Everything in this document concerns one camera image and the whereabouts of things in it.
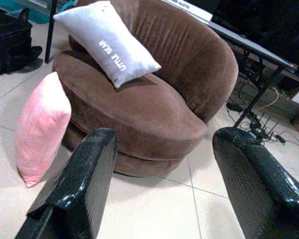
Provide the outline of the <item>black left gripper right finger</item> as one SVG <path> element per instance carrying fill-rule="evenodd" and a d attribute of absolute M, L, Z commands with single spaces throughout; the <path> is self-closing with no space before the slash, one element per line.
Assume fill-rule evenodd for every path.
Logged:
<path fill-rule="evenodd" d="M 299 239 L 299 182 L 241 129 L 218 129 L 212 146 L 244 237 Z"/>

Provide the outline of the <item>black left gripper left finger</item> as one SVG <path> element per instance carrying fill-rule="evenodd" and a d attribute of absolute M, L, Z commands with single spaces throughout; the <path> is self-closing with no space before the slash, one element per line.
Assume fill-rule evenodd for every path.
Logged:
<path fill-rule="evenodd" d="M 97 238 L 117 154 L 114 129 L 89 133 L 64 167 L 46 181 L 16 238 Z"/>

